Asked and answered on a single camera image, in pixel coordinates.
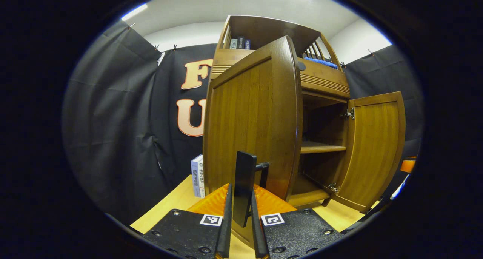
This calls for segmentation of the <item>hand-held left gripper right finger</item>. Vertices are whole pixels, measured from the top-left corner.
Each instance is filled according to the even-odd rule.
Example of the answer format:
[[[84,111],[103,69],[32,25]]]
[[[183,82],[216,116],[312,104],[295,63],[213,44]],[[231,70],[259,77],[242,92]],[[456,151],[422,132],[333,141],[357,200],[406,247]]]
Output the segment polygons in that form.
[[[251,207],[256,258],[307,257],[343,237],[314,209],[297,210],[259,185],[252,190]]]

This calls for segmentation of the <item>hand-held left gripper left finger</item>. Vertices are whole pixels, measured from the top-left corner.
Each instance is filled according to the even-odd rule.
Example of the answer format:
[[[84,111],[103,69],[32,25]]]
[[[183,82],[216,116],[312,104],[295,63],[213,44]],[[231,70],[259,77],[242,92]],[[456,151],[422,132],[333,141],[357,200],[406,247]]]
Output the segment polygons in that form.
[[[183,259],[229,257],[232,223],[232,185],[219,187],[192,210],[171,209],[143,239]]]

